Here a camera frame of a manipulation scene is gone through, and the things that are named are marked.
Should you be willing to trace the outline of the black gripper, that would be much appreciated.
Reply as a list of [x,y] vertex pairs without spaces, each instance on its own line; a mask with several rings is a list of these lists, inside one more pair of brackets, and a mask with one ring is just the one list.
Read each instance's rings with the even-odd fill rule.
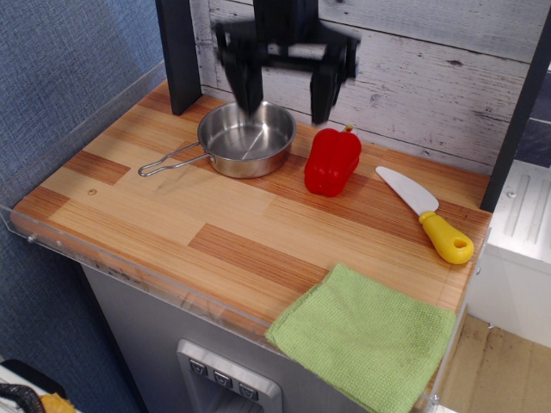
[[[312,123],[329,120],[341,80],[357,74],[360,40],[327,27],[317,1],[255,1],[254,18],[215,25],[218,54],[238,106],[253,115],[263,101],[264,66],[313,71]],[[289,55],[292,46],[325,48],[320,60]]]

